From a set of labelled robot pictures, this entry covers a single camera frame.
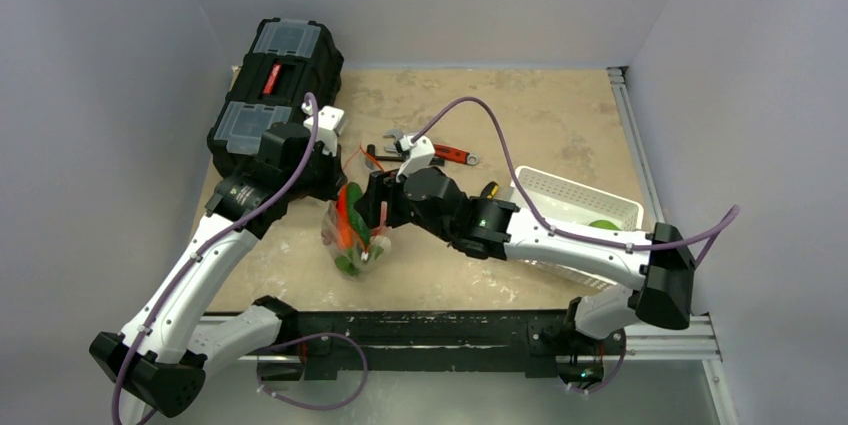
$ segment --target table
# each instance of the table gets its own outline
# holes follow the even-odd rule
[[[360,144],[381,148],[388,129],[416,130],[463,95],[478,96],[495,110],[516,166],[531,166],[644,204],[603,70],[343,72],[335,103],[349,115],[341,138],[343,157]],[[475,167],[443,167],[469,195],[479,193],[490,180],[502,191],[508,188],[497,135],[477,105],[455,108],[428,137],[481,157]],[[360,157],[346,172],[364,185]],[[219,180],[210,164],[198,219]],[[321,244],[326,208],[313,199],[291,204],[288,214],[238,264],[210,311],[241,311],[263,295],[277,296],[299,310],[566,308],[572,298],[597,292],[524,263],[468,258],[414,225],[392,230],[391,254],[363,279],[351,280],[336,270]]]

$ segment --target basket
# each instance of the basket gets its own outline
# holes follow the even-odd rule
[[[546,218],[579,225],[589,225],[595,220],[608,220],[623,231],[638,230],[642,226],[645,211],[638,202],[535,168],[522,166],[515,172],[530,200]],[[514,181],[510,183],[509,193],[509,201],[520,207],[527,206],[524,197],[515,188]],[[562,264],[525,262],[599,290],[615,284],[605,277],[580,272]]]

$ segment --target transparent toolbox lid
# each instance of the transparent toolbox lid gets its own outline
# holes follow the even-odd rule
[[[262,133],[274,123],[287,122],[290,116],[289,107],[230,102],[215,132],[215,140],[226,140],[230,153],[255,155]]]
[[[315,50],[321,28],[297,20],[268,22],[253,47],[254,53],[273,53],[309,58]]]

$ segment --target red tool handle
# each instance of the red tool handle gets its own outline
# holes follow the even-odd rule
[[[468,156],[471,155],[465,150],[448,147],[447,145],[433,144],[433,148],[436,149],[437,157],[444,158],[445,160],[450,160],[451,162],[468,163]]]

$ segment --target toolbox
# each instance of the toolbox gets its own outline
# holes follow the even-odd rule
[[[314,21],[265,19],[206,138],[222,176],[256,155],[262,134],[278,122],[303,123],[306,92],[332,105],[341,88],[344,57],[330,31]]]

